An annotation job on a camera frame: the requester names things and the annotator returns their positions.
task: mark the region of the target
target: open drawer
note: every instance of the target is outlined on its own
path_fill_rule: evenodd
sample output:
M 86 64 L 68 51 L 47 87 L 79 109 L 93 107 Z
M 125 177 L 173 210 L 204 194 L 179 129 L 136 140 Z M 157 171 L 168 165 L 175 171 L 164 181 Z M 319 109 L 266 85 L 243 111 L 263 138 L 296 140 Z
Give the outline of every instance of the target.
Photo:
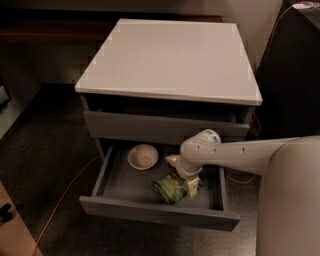
M 164 158 L 179 149 L 153 144 L 159 153 L 157 164 L 139 171 L 127 161 L 127 154 L 135 145 L 126 142 L 108 148 L 91 197 L 80 197 L 87 214 L 215 230 L 234 229 L 240 218 L 227 211 L 223 168 L 204 167 L 200 176 L 203 186 L 196 198 L 185 197 L 174 205 L 166 205 L 150 182 L 174 170 Z

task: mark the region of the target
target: black object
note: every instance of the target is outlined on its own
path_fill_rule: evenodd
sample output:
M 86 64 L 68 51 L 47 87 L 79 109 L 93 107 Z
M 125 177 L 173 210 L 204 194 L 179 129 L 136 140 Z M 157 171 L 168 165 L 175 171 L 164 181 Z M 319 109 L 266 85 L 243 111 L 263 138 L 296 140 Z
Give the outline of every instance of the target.
M 6 87 L 3 78 L 0 76 L 0 109 L 11 100 L 8 88 Z
M 9 212 L 10 208 L 11 204 L 5 204 L 0 208 L 0 218 L 2 223 L 8 222 L 12 219 L 12 213 Z
M 280 15 L 292 2 L 283 0 Z M 278 24 L 271 50 L 256 75 L 265 139 L 319 134 L 319 24 L 318 10 L 294 8 Z
M 6 212 L 1 219 L 1 223 L 6 223 L 8 221 L 12 220 L 12 213 L 11 212 Z

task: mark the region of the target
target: orange cable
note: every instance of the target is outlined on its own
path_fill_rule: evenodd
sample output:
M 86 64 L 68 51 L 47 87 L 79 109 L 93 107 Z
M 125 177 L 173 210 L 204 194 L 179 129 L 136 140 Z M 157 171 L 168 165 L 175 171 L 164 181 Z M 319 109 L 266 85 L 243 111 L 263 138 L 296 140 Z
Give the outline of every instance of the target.
M 38 249 L 39 244 L 40 244 L 40 241 L 41 241 L 44 233 L 46 232 L 46 230 L 47 230 L 47 228 L 48 228 L 48 226 L 49 226 L 49 224 L 50 224 L 53 216 L 55 215 L 56 211 L 58 210 L 58 208 L 59 208 L 62 200 L 64 199 L 65 195 L 68 193 L 68 191 L 69 191 L 70 188 L 72 187 L 73 183 L 74 183 L 74 182 L 78 179 L 78 177 L 83 173 L 83 171 L 84 171 L 91 163 L 93 163 L 95 160 L 97 160 L 99 157 L 100 157 L 100 155 L 99 155 L 99 156 L 96 156 L 96 157 L 93 158 L 90 162 L 88 162 L 88 163 L 81 169 L 81 171 L 73 178 L 73 180 L 71 181 L 70 185 L 68 186 L 68 188 L 66 189 L 66 191 L 63 193 L 63 195 L 61 196 L 59 202 L 57 203 L 56 207 L 54 208 L 54 210 L 53 210 L 53 212 L 52 212 L 49 220 L 47 221 L 46 225 L 44 226 L 44 228 L 43 228 L 43 230 L 42 230 L 42 232 L 41 232 L 41 234 L 40 234 L 40 236 L 39 236 L 39 238 L 38 238 L 38 241 L 37 241 L 37 243 L 36 243 L 36 246 L 35 246 L 35 249 L 34 249 L 34 252 L 33 252 L 33 256 L 36 255 L 37 249 Z

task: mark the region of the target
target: green package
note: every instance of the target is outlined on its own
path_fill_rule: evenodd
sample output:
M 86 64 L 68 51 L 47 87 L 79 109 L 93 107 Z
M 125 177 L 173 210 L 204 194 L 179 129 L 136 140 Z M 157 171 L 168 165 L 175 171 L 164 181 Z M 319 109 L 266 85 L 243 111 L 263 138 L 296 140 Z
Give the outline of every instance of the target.
M 151 185 L 158 191 L 166 204 L 175 204 L 187 195 L 184 182 L 184 179 L 174 170 L 162 179 L 152 181 Z

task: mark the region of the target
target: gray cabinet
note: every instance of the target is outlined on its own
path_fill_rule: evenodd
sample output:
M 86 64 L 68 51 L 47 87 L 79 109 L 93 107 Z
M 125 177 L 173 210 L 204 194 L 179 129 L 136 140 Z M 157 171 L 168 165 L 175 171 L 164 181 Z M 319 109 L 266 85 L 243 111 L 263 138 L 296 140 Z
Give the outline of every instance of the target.
M 224 142 L 248 133 L 262 98 L 235 24 L 120 19 L 75 89 L 104 161 L 92 196 L 80 198 L 88 214 L 233 230 L 222 168 L 206 166 L 197 197 L 170 206 L 150 182 L 198 132 L 214 129 Z M 140 143 L 159 152 L 147 171 L 127 162 Z

